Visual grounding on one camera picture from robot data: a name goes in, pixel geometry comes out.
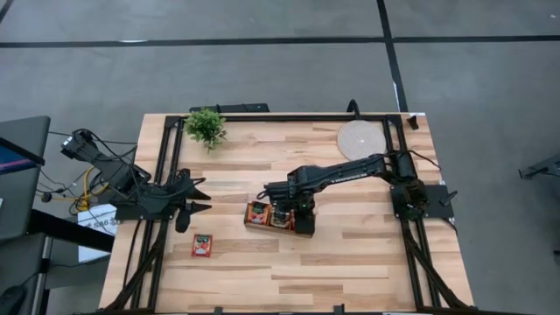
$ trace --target potted plant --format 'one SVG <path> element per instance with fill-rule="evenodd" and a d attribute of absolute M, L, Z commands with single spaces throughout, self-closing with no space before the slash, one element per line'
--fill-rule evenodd
<path fill-rule="evenodd" d="M 220 114 L 203 108 L 200 112 L 191 113 L 191 116 L 185 119 L 185 132 L 187 135 L 192 135 L 192 140 L 202 142 L 210 152 L 222 143 L 222 139 L 227 140 L 227 132 L 224 130 L 225 121 L 226 118 L 220 117 Z"/>

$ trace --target yellow cable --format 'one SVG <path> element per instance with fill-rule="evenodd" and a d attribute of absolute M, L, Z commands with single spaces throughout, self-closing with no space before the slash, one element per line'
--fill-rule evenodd
<path fill-rule="evenodd" d="M 98 195 L 100 193 L 103 193 L 107 187 L 109 187 L 109 184 L 105 184 L 103 187 L 101 187 L 100 189 L 98 189 L 96 192 L 91 192 L 91 195 L 88 196 L 88 178 L 89 178 L 89 173 L 94 169 L 94 167 L 90 167 L 87 169 L 86 174 L 84 174 L 84 197 L 80 199 L 80 201 L 78 202 L 78 204 L 76 205 L 76 209 L 78 210 L 78 212 L 83 212 L 83 211 L 88 211 L 89 210 L 89 198 L 91 196 L 95 196 Z"/>
<path fill-rule="evenodd" d="M 79 197 L 79 198 L 58 198 L 58 197 L 53 197 L 52 200 L 57 200 L 57 201 L 72 201 L 75 202 L 76 200 L 78 200 L 78 203 L 76 204 L 76 209 L 78 210 L 78 212 L 83 212 L 83 211 L 88 211 L 89 210 L 89 198 L 92 196 L 97 196 L 100 193 L 105 192 L 105 190 L 107 190 L 107 188 L 109 187 L 109 184 L 105 184 L 103 185 L 103 187 L 99 188 L 97 191 L 95 192 L 91 192 L 91 195 L 88 195 L 88 177 L 89 177 L 89 173 L 94 169 L 94 167 L 90 167 L 87 169 L 86 173 L 84 174 L 84 195 L 83 197 Z"/>

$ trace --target round wooden disc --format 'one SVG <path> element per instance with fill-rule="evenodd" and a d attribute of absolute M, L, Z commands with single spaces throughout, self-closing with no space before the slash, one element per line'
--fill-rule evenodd
<path fill-rule="evenodd" d="M 340 152 L 351 161 L 385 153 L 387 148 L 382 126 L 362 120 L 348 122 L 340 128 L 338 145 Z"/>

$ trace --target white paper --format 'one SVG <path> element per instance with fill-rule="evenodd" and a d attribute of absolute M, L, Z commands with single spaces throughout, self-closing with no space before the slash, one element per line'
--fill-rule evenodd
<path fill-rule="evenodd" d="M 94 206 L 89 211 L 78 213 L 78 224 L 105 234 L 116 235 L 118 221 L 115 220 L 115 212 L 116 208 L 113 205 Z M 78 261 L 80 263 L 107 255 L 110 255 L 110 253 L 84 246 L 78 247 Z"/>

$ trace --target black mount plate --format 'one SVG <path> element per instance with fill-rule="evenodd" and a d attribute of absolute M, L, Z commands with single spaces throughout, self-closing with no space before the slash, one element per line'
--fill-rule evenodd
<path fill-rule="evenodd" d="M 424 218 L 450 219 L 455 216 L 451 203 L 444 206 L 439 202 L 449 196 L 446 185 L 426 185 L 425 189 L 430 204 L 426 209 Z M 396 217 L 405 216 L 409 210 L 404 201 L 403 194 L 404 192 L 401 187 L 391 186 L 391 199 Z"/>

